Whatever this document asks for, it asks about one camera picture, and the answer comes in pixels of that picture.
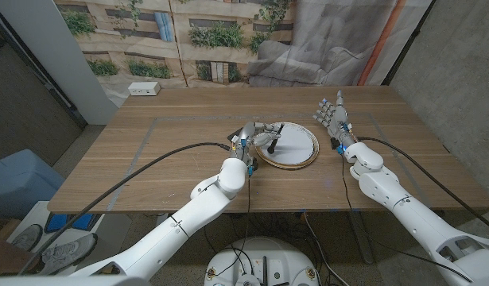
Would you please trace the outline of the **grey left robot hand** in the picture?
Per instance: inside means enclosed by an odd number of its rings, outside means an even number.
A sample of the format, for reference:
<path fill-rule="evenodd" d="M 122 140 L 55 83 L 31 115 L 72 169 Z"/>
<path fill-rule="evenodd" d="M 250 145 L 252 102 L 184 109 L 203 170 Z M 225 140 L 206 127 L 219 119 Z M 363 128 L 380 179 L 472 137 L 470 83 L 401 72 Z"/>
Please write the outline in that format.
<path fill-rule="evenodd" d="M 261 147 L 280 137 L 280 126 L 261 122 L 248 122 L 231 139 L 230 158 L 237 158 L 246 165 L 252 165 L 254 158 L 249 154 L 250 148 L 252 146 Z"/>

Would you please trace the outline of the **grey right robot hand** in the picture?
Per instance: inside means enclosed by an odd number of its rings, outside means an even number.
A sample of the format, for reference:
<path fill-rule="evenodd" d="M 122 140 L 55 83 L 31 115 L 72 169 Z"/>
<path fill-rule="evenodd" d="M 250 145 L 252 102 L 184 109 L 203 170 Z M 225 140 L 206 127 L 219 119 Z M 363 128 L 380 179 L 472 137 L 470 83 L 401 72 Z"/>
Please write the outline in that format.
<path fill-rule="evenodd" d="M 338 90 L 335 104 L 324 99 L 318 106 L 320 109 L 313 118 L 327 129 L 332 149 L 343 154 L 350 145 L 356 143 L 356 139 L 351 135 L 351 124 L 347 120 L 347 111 L 343 106 L 342 91 Z"/>

